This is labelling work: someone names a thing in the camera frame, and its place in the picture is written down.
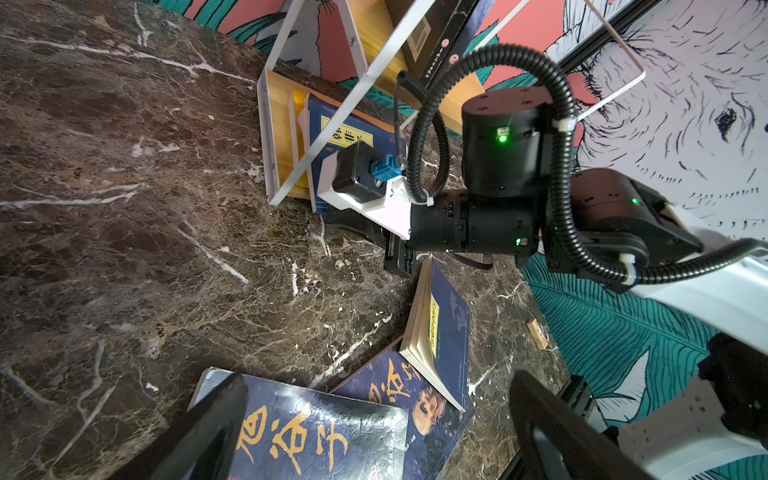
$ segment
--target blue book with yellow label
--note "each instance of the blue book with yellow label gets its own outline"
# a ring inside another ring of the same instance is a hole
[[[232,372],[209,368],[192,405]],[[228,478],[401,478],[407,412],[243,375],[248,387]]]
[[[402,480],[437,478],[475,414],[460,412],[399,353],[401,339],[348,377],[332,393],[398,406],[408,413]]]
[[[304,148],[309,148],[320,132],[330,121],[339,105],[330,104],[314,94],[309,94],[304,102],[304,109],[299,114],[299,124],[303,136]],[[360,112],[348,116],[328,141],[325,147],[312,161],[312,166],[307,169],[307,180],[310,187],[310,201],[312,211],[321,214],[328,210],[330,205],[317,195],[317,185],[320,182],[320,170],[323,168],[323,160],[329,155],[347,148],[358,141],[364,141],[384,155],[395,154],[394,128],[374,118],[370,118]],[[401,142],[401,154],[405,155],[406,142]]]
[[[433,259],[422,264],[400,353],[459,411],[468,394],[469,305]]]

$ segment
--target corrugated black tube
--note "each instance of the corrugated black tube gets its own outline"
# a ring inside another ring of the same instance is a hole
[[[415,120],[406,168],[409,192],[415,201],[424,202],[427,198],[421,186],[421,159],[429,118],[437,112],[442,99],[462,78],[480,68],[495,65],[507,65],[528,71],[549,91],[554,104],[555,119],[574,117],[574,96],[568,85],[568,79],[549,57],[520,45],[492,45],[472,52],[456,62],[429,89],[422,102],[422,110]],[[626,280],[629,274],[623,265],[597,258],[584,248],[579,238],[571,211],[573,138],[573,131],[559,132],[554,135],[549,193],[550,224],[555,227],[563,250],[579,267],[606,280]],[[737,240],[717,251],[687,262],[638,269],[636,279],[632,283],[651,285],[694,278],[737,262],[758,250],[766,250],[766,243],[755,239]]]
[[[411,78],[406,72],[401,71],[397,75],[397,84],[416,97],[416,100],[424,102],[426,96],[426,89],[418,80]],[[435,111],[432,115],[432,126],[435,127],[435,136],[437,137],[438,152],[440,154],[440,161],[437,169],[437,176],[432,185],[427,189],[427,193],[430,197],[434,197],[439,194],[445,186],[445,182],[448,181],[448,173],[451,170],[451,148],[448,144],[448,133],[445,131],[445,122],[442,120],[442,115],[439,111]],[[408,177],[406,171],[406,178],[408,178],[408,184],[411,184],[412,179]],[[419,188],[422,188],[422,171],[421,160],[419,160],[419,177],[414,180],[418,183]]]

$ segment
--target marble table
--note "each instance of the marble table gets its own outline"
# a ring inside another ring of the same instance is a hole
[[[103,478],[208,366],[329,390],[405,328],[415,280],[309,202],[266,204],[264,61],[147,2],[0,0],[3,478]],[[442,478],[497,478],[518,448],[513,372],[553,392],[568,372],[526,333],[544,319],[510,259],[437,261],[474,309],[477,405]]]

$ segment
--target yellow title label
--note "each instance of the yellow title label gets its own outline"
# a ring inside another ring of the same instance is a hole
[[[435,296],[431,296],[429,303],[429,346],[432,348],[432,356],[437,356],[437,320],[440,317],[440,305],[435,301]]]
[[[324,129],[329,121],[331,121],[331,119],[325,115],[320,117],[320,130]],[[361,140],[371,147],[373,146],[373,135],[366,131],[350,127],[347,124],[342,124],[341,127],[333,133],[333,136],[328,140],[328,143],[339,145],[341,148],[347,148],[349,145]]]

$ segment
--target black box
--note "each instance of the black box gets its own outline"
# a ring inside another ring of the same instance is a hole
[[[385,0],[392,25],[405,16],[412,0]],[[408,73],[425,88],[456,63],[469,47],[494,0],[438,0],[402,46]]]

